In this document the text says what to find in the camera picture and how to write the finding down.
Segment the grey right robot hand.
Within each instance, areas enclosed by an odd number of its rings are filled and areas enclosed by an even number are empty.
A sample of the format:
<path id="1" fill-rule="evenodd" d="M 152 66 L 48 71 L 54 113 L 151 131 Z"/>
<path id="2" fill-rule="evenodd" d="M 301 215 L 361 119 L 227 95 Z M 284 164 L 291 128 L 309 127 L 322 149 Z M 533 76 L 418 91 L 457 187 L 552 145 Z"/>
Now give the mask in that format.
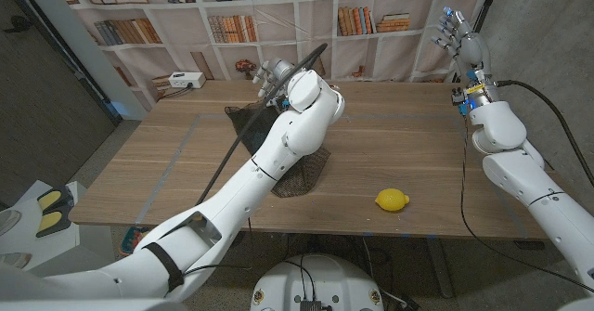
<path id="1" fill-rule="evenodd" d="M 490 51 L 484 39 L 475 32 L 459 10 L 445 7 L 439 18 L 440 36 L 432 42 L 456 63 L 461 88 L 452 90 L 452 103 L 463 116 L 472 110 L 498 100 L 492 78 Z"/>

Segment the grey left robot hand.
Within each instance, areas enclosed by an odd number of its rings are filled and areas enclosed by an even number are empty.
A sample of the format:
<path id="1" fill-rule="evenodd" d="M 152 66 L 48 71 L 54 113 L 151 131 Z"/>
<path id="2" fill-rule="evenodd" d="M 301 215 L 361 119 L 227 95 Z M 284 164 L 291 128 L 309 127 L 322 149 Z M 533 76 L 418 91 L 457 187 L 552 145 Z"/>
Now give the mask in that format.
<path id="1" fill-rule="evenodd" d="M 274 85 L 287 76 L 293 68 L 294 65 L 285 59 L 273 58 L 265 61 L 252 79 L 254 84 L 262 83 L 262 87 L 258 91 L 258 97 L 265 98 L 273 91 Z M 266 106 L 275 107 L 279 113 L 287 110 L 289 108 L 287 89 L 288 84 L 285 83 L 266 103 Z"/>

